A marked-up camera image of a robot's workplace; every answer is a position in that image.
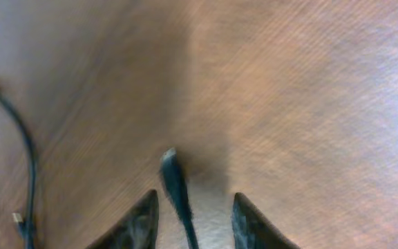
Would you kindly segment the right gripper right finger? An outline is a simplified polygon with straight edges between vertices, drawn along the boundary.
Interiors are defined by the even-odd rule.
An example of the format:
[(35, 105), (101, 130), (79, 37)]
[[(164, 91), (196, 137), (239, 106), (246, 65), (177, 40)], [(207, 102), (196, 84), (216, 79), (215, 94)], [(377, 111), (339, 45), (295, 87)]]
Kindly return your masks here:
[(242, 192), (234, 195), (231, 224), (235, 249), (299, 249)]

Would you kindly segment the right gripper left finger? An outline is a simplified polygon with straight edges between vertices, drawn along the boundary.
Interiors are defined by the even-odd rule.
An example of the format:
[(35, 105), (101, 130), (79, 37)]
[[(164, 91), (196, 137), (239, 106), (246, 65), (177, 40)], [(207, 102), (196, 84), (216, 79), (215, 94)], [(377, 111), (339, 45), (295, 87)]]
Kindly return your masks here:
[(155, 249), (158, 221), (158, 193), (156, 190), (149, 190), (87, 249)]

